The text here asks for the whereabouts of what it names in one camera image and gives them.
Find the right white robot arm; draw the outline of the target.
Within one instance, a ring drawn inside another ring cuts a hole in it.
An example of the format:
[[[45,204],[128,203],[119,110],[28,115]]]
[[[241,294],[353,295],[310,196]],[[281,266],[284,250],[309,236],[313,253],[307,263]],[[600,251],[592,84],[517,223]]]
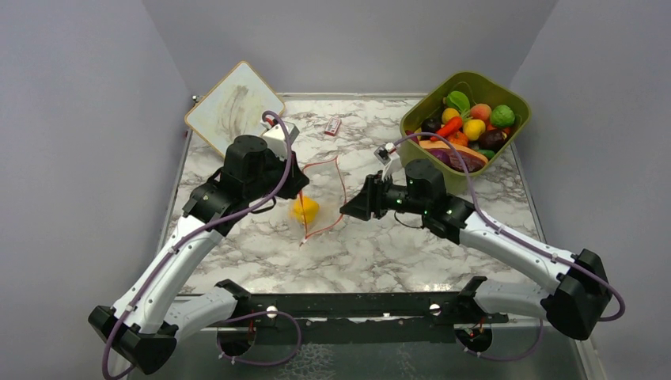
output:
[[[435,236],[485,253],[534,282],[481,280],[457,300],[463,320],[475,322],[494,313],[535,317],[575,340],[586,340],[605,320],[602,314],[614,291],[598,254],[545,245],[477,211],[473,203],[447,192],[442,173],[427,159],[411,161],[404,171],[404,185],[394,184],[384,171],[368,175],[340,213],[363,221],[388,211],[419,215]]]

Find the yellow toy bell pepper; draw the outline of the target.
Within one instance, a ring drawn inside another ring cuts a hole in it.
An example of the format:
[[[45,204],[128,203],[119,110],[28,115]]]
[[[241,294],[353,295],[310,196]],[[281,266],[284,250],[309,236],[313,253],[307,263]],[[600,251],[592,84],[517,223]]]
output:
[[[290,215],[301,224],[311,224],[320,211],[320,204],[308,196],[299,196],[293,203]]]

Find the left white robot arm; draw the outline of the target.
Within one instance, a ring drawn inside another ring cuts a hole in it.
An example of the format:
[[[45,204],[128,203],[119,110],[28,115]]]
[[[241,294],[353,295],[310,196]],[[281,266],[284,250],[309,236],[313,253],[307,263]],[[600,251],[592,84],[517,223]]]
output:
[[[105,342],[102,372],[116,352],[134,369],[152,374],[183,339],[208,325],[239,325],[248,317],[247,290],[225,280],[186,303],[173,301],[205,256],[247,214],[270,200],[293,199],[309,180],[298,168],[293,138],[240,135],[224,164],[194,188],[172,235],[136,283],[112,306],[97,306],[89,323]]]

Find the green toy leafy vegetable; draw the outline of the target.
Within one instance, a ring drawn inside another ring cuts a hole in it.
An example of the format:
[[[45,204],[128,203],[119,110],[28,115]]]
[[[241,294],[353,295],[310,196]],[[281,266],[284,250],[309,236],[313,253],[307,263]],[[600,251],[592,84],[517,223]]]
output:
[[[471,109],[470,100],[461,91],[451,91],[445,97],[445,104],[449,108],[455,108],[460,114],[464,114]]]

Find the clear zip top bag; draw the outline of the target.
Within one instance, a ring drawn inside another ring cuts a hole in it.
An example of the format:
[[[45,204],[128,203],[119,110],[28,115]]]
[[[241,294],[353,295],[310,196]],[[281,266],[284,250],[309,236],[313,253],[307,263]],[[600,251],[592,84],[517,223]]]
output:
[[[332,230],[342,219],[339,209],[347,202],[347,190],[339,167],[339,156],[326,161],[306,164],[301,170],[309,184],[299,196],[308,196],[320,204],[320,211],[308,226],[301,224],[290,215],[294,201],[288,206],[288,223],[298,238],[298,246],[305,245],[312,238]]]

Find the orange toy carrot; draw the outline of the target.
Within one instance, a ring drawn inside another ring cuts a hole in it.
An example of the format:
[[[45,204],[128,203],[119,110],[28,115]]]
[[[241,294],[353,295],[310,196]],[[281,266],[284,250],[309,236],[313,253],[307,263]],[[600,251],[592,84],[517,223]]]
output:
[[[430,139],[432,141],[437,141],[438,137],[447,138],[449,135],[459,131],[462,128],[463,123],[464,121],[461,116],[454,116],[435,132],[436,136],[433,136]]]

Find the yellow toy lemon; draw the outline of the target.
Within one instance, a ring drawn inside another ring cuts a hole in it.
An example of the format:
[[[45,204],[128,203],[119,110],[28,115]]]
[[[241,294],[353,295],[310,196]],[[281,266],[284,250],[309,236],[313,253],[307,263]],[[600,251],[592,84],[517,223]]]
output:
[[[469,141],[477,141],[480,136],[487,130],[487,124],[478,119],[471,119],[466,121],[462,127],[463,133]]]

